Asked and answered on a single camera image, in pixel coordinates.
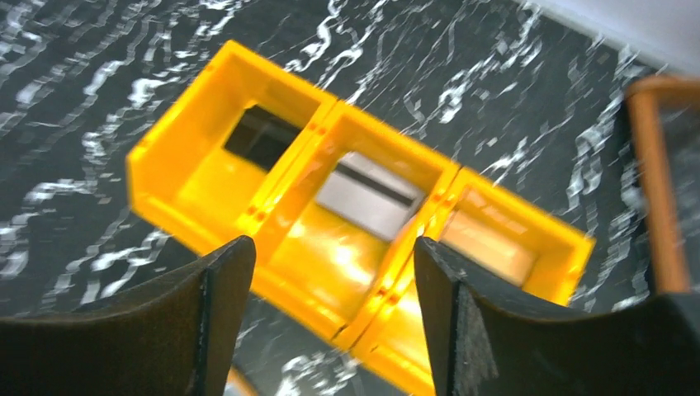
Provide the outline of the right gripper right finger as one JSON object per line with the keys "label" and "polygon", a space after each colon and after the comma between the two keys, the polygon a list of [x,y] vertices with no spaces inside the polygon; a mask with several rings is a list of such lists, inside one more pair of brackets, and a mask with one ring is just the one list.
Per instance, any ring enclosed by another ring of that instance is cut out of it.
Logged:
{"label": "right gripper right finger", "polygon": [[439,395],[696,395],[699,296],[591,314],[418,238],[414,278]]}

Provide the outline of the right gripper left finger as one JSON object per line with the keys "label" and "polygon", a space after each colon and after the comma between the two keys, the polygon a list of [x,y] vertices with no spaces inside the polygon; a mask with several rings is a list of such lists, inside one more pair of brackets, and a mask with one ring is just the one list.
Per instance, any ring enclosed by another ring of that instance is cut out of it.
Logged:
{"label": "right gripper left finger", "polygon": [[239,236],[73,311],[2,318],[2,394],[221,395],[255,261]]}

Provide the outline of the orange card stack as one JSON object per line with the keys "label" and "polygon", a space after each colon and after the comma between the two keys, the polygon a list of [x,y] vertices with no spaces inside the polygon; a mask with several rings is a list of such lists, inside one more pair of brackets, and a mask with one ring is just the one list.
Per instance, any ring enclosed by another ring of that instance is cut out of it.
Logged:
{"label": "orange card stack", "polygon": [[525,283],[536,258],[525,247],[462,211],[451,213],[441,242],[518,287]]}

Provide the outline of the silver card stack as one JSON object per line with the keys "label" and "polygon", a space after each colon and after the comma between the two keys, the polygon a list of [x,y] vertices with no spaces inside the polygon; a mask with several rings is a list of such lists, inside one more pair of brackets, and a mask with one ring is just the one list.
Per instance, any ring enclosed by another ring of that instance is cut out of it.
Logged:
{"label": "silver card stack", "polygon": [[344,154],[315,203],[382,241],[397,238],[416,215],[425,193],[358,152]]}

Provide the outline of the orange three-compartment bin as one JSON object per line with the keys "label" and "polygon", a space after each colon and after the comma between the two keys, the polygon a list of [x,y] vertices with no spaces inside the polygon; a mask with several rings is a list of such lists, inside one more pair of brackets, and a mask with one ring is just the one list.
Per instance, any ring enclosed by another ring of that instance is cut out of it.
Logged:
{"label": "orange three-compartment bin", "polygon": [[[301,128],[269,172],[224,148],[252,106]],[[315,203],[350,152],[425,193],[390,242]],[[255,294],[412,395],[434,394],[414,281],[417,238],[441,240],[451,213],[462,211],[536,256],[515,287],[563,306],[594,247],[578,229],[233,41],[126,164],[138,215],[199,254],[250,236]]]}

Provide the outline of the orange wooden shelf rack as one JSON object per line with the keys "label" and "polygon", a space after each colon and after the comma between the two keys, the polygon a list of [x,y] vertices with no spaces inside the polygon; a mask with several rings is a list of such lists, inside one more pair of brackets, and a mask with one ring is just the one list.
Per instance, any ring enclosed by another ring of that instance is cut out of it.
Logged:
{"label": "orange wooden shelf rack", "polygon": [[646,224],[656,291],[688,293],[686,263],[671,183],[660,105],[699,107],[699,79],[654,75],[631,84],[626,92],[632,140],[646,196]]}

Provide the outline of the orange card holder wallet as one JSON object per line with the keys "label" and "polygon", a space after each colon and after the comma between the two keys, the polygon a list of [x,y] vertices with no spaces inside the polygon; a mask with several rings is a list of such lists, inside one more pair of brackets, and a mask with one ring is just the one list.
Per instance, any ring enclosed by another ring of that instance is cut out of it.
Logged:
{"label": "orange card holder wallet", "polygon": [[247,378],[234,367],[228,372],[223,392],[224,396],[258,396],[258,391]]}

